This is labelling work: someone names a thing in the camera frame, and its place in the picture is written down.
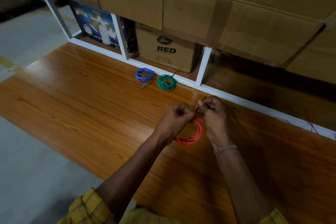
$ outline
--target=shirt sleeve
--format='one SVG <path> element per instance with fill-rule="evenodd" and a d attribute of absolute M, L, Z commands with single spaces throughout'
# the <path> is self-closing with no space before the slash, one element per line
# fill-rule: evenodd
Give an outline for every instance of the shirt sleeve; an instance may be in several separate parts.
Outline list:
<path fill-rule="evenodd" d="M 68 214 L 57 224 L 115 224 L 113 214 L 94 188 L 70 205 Z"/>
<path fill-rule="evenodd" d="M 259 221 L 258 224 L 288 224 L 278 209 L 274 209 L 270 215 Z"/>

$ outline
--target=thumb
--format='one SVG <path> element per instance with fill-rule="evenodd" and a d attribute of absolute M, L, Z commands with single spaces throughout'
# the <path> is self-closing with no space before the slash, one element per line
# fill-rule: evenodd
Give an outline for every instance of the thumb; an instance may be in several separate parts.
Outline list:
<path fill-rule="evenodd" d="M 198 101 L 198 106 L 201 112 L 203 112 L 204 114 L 209 110 L 208 106 L 202 100 Z"/>
<path fill-rule="evenodd" d="M 190 112 L 181 117 L 183 122 L 187 125 L 189 122 L 193 121 L 196 118 L 196 114 L 194 112 Z"/>

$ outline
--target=person's right hand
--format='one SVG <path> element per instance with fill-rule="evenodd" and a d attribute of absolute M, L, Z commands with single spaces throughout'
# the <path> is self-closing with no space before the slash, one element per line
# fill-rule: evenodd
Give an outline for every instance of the person's right hand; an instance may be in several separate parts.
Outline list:
<path fill-rule="evenodd" d="M 204 115 L 209 140 L 218 147 L 225 147 L 232 142 L 229 140 L 228 116 L 224 103 L 216 96 L 199 100 L 197 114 Z"/>

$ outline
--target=hexagon logo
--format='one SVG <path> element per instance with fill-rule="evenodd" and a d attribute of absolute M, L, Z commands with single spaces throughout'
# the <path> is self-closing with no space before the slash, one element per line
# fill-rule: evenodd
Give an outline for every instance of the hexagon logo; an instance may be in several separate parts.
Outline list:
<path fill-rule="evenodd" d="M 89 35 L 92 35 L 92 30 L 88 25 L 84 25 L 83 26 L 84 30 L 86 31 L 86 33 L 88 33 Z"/>

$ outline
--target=hand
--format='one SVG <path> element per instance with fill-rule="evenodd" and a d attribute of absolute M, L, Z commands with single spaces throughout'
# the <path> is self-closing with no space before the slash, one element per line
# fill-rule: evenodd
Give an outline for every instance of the hand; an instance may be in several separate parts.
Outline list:
<path fill-rule="evenodd" d="M 184 127 L 196 118 L 186 103 L 179 103 L 168 107 L 160 122 L 157 124 L 154 133 L 165 146 L 170 145 L 174 138 Z"/>
<path fill-rule="evenodd" d="M 226 106 L 216 96 L 199 100 L 197 113 L 204 115 L 209 140 L 218 147 L 225 147 L 232 142 L 229 140 L 229 128 Z"/>

